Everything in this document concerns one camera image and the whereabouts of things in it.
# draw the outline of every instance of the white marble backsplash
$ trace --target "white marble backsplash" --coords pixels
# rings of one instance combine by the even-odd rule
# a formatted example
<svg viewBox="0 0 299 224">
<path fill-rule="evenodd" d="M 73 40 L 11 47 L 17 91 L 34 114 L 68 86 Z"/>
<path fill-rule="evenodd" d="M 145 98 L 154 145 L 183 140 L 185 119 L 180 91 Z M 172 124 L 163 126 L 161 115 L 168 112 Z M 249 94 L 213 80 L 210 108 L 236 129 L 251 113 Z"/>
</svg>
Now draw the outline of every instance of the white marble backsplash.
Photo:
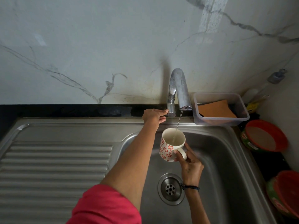
<svg viewBox="0 0 299 224">
<path fill-rule="evenodd" d="M 242 93 L 299 52 L 299 0 L 0 0 L 0 104 Z"/>
</svg>

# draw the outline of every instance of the sponge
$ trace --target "sponge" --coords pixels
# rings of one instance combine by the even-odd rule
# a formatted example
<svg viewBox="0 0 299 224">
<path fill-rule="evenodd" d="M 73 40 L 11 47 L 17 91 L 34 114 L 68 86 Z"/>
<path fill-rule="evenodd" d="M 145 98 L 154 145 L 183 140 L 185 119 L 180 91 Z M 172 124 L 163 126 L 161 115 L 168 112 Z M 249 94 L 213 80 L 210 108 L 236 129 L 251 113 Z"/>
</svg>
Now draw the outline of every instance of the sponge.
<svg viewBox="0 0 299 224">
<path fill-rule="evenodd" d="M 237 118 L 229 109 L 227 100 L 198 105 L 198 111 L 204 117 Z"/>
</svg>

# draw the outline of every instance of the clear plastic box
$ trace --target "clear plastic box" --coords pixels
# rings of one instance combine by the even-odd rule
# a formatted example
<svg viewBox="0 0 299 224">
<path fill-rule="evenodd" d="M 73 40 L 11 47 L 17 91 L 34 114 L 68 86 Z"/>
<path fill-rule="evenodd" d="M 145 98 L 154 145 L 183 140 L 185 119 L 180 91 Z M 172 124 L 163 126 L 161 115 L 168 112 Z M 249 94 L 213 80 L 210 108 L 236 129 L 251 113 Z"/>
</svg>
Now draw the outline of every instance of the clear plastic box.
<svg viewBox="0 0 299 224">
<path fill-rule="evenodd" d="M 230 110 L 237 118 L 203 117 L 199 114 L 198 105 L 225 99 L 228 101 Z M 196 92 L 193 95 L 192 110 L 195 124 L 202 126 L 237 126 L 241 122 L 249 120 L 248 111 L 240 95 L 236 93 Z"/>
</svg>

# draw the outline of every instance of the mug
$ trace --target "mug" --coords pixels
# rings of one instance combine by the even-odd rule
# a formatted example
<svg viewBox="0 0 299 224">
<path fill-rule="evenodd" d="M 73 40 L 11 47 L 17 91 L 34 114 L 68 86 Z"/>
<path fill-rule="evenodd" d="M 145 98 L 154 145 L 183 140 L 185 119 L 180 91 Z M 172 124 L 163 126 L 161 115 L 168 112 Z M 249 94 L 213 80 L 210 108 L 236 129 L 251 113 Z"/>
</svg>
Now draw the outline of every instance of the mug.
<svg viewBox="0 0 299 224">
<path fill-rule="evenodd" d="M 176 155 L 174 150 L 180 152 L 183 158 L 186 160 L 187 155 L 183 150 L 186 137 L 183 132 L 176 128 L 168 128 L 163 131 L 161 143 L 160 143 L 160 156 L 167 162 L 173 162 Z"/>
</svg>

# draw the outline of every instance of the pink shirt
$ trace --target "pink shirt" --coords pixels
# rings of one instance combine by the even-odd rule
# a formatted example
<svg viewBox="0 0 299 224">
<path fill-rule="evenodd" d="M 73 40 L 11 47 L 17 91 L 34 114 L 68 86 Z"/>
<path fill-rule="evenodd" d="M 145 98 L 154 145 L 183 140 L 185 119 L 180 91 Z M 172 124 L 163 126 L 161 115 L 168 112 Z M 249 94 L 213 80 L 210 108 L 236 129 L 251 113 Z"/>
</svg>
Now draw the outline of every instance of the pink shirt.
<svg viewBox="0 0 299 224">
<path fill-rule="evenodd" d="M 141 224 L 137 208 L 110 186 L 98 184 L 88 189 L 66 224 Z"/>
</svg>

